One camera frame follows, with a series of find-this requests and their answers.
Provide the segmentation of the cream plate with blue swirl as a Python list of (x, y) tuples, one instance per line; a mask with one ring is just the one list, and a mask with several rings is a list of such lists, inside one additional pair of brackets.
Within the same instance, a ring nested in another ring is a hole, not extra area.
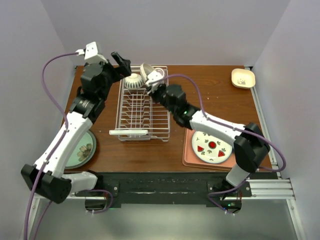
[(154, 70), (154, 68), (147, 64), (147, 63), (142, 63), (139, 67), (140, 75), (142, 77), (142, 80), (146, 82), (148, 80), (148, 75)]

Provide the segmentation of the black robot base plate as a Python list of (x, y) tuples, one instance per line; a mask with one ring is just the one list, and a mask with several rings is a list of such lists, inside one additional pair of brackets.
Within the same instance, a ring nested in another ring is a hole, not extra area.
[(240, 188), (227, 190), (223, 172), (100, 172), (97, 192), (81, 191), (85, 207), (100, 210), (110, 204), (206, 205), (216, 203), (226, 210), (240, 210), (242, 200), (252, 196), (249, 182)]

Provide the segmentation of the purple translucent measuring cup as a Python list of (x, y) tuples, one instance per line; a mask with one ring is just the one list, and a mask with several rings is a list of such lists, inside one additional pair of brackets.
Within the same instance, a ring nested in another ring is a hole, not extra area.
[(156, 67), (154, 69), (162, 78), (164, 78), (166, 76), (166, 72), (163, 68), (160, 67)]

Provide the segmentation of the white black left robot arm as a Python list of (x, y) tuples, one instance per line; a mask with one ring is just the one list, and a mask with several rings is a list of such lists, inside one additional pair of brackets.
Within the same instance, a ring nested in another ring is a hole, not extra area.
[(92, 196), (99, 196), (104, 190), (104, 184), (94, 173), (64, 174), (64, 171), (80, 139), (104, 110), (111, 86), (132, 73), (130, 60), (117, 52), (112, 52), (111, 56), (117, 67), (102, 57), (86, 60), (80, 77), (81, 85), (64, 115), (63, 126), (40, 158), (21, 169), (28, 188), (56, 204), (74, 192), (86, 190)]

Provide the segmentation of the white wire dish rack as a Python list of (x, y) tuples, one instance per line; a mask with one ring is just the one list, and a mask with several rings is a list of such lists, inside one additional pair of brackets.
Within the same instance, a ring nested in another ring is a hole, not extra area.
[[(164, 69), (168, 75), (168, 67), (153, 65)], [(140, 66), (131, 67), (131, 74), (140, 74)], [(127, 89), (124, 79), (120, 81), (117, 101), (115, 128), (109, 131), (111, 136), (120, 141), (161, 140), (167, 142), (170, 137), (169, 112), (148, 95), (146, 85), (138, 89)]]

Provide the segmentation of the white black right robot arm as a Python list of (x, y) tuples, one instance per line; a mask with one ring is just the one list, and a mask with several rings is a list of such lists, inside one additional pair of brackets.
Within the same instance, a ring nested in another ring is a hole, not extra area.
[(235, 165), (215, 192), (217, 195), (235, 196), (270, 151), (271, 144), (257, 124), (237, 124), (206, 113), (187, 101), (186, 93), (178, 84), (148, 83), (146, 91), (172, 114), (180, 127), (204, 132), (232, 146)]

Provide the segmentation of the white bowl with blue dashes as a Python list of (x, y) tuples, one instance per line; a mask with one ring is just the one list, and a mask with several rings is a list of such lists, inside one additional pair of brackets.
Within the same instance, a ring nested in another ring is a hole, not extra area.
[(136, 90), (144, 85), (144, 80), (141, 75), (132, 73), (130, 76), (124, 78), (124, 87), (129, 90)]

